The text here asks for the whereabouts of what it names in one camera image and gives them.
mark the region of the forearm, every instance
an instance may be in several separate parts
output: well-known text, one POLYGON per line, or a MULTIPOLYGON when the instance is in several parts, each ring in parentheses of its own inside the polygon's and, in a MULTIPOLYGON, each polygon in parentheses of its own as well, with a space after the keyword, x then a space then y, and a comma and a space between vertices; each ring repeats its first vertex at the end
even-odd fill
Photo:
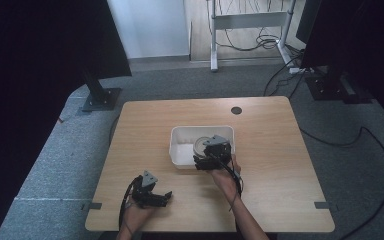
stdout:
POLYGON ((246 240, 251 239, 265 239, 268 240, 266 233, 251 215, 251 213, 246 208, 245 204, 242 202, 242 199, 237 196, 233 202, 232 206, 233 214, 235 215, 236 223, 239 226, 239 229, 242 232, 242 235, 246 240))
POLYGON ((117 240, 130 240, 132 239, 132 236, 130 235, 130 232, 126 228, 122 228, 120 232, 118 232, 117 240))

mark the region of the desk leg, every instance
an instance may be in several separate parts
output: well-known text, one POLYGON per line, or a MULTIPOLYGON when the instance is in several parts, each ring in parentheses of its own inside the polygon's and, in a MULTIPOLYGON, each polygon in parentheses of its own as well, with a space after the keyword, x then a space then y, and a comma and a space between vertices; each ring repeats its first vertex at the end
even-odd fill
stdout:
POLYGON ((283 24, 282 29, 282 38, 277 44, 277 48, 279 49, 280 54, 282 55, 283 61, 288 63, 288 67, 294 67, 294 64, 291 62, 291 57, 285 50, 286 38, 288 37, 289 26, 291 26, 292 16, 294 15, 295 1, 291 1, 291 5, 289 5, 288 14, 286 15, 285 23, 283 24))
POLYGON ((212 15, 211 15, 211 72, 217 72, 217 40, 216 40, 216 0, 211 1, 212 15))

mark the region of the hand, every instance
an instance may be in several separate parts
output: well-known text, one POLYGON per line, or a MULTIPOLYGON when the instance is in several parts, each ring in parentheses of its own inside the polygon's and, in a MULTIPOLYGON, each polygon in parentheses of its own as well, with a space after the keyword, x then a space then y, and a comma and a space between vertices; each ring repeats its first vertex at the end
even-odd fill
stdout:
MULTIPOLYGON (((232 154, 232 161, 230 161, 228 166, 229 167, 233 166, 233 168, 237 173, 241 172, 241 167, 236 162, 236 155, 234 154, 232 154)), ((211 174, 211 176, 213 177, 214 183, 223 192, 229 204, 232 205, 235 199, 235 196, 237 194, 236 183, 232 179, 232 176, 227 172, 226 169, 220 169, 220 170, 217 169, 217 170, 211 170, 207 172, 211 174)))
POLYGON ((118 240, 131 239, 133 233, 139 230, 157 210, 156 207, 140 208, 131 197, 129 197, 127 206, 124 211, 120 232, 117 236, 118 240))

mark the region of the person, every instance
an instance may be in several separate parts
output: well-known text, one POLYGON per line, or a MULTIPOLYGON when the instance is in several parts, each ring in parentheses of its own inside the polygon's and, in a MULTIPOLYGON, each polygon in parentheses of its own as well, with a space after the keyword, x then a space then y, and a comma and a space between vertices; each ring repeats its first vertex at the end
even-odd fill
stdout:
MULTIPOLYGON (((231 164, 233 164, 235 171, 240 173, 241 167, 236 162, 236 155, 232 154, 232 161, 229 165, 231 164)), ((248 211, 237 193, 236 184, 230 174, 225 169, 207 172, 213 177, 214 183, 229 202, 243 237, 246 240, 268 240, 267 234, 248 211)), ((154 207, 139 208, 134 204, 133 199, 129 199, 129 202, 130 204, 124 213, 124 219, 117 235, 117 240, 130 240, 133 233, 139 230, 146 220, 157 210, 157 208, 154 207)))

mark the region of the floor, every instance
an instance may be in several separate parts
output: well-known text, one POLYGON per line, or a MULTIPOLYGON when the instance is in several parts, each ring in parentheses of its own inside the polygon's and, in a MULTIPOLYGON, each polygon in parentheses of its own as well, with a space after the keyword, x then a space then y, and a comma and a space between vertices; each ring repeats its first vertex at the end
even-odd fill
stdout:
MULTIPOLYGON (((280 58, 221 61, 218 73, 208 62, 187 59, 131 62, 133 77, 101 80, 123 89, 113 111, 81 114, 86 86, 74 91, 52 134, 1 226, 0 239, 98 239, 102 233, 84 227, 111 140, 114 121, 126 101, 262 96, 269 79, 283 65, 280 58)), ((287 71, 276 80, 290 77, 287 71)), ((310 134, 334 143, 352 141, 360 126, 384 145, 384 110, 372 104, 316 102, 305 84, 290 79, 277 95, 289 96, 298 124, 310 134)), ((275 89, 269 86, 269 92, 275 89)), ((384 197, 384 151, 366 131, 351 147, 322 144, 303 133, 331 213, 332 233, 279 234, 278 239, 339 239, 367 220, 384 197)), ((384 239, 384 207, 373 221, 349 239, 384 239)))

